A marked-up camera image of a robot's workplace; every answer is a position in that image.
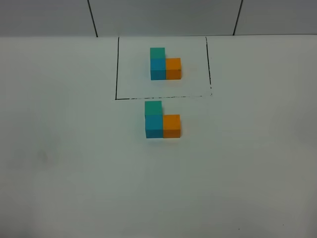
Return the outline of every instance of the cube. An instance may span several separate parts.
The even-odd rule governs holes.
[[[165,48],[150,48],[150,59],[164,59]]]
[[[182,65],[180,58],[166,59],[166,79],[181,79]]]
[[[165,59],[151,59],[151,80],[166,79]]]
[[[146,101],[145,116],[163,115],[162,101]]]
[[[145,117],[145,135],[147,138],[163,138],[163,115]]]
[[[163,138],[179,138],[180,135],[180,115],[163,115]]]

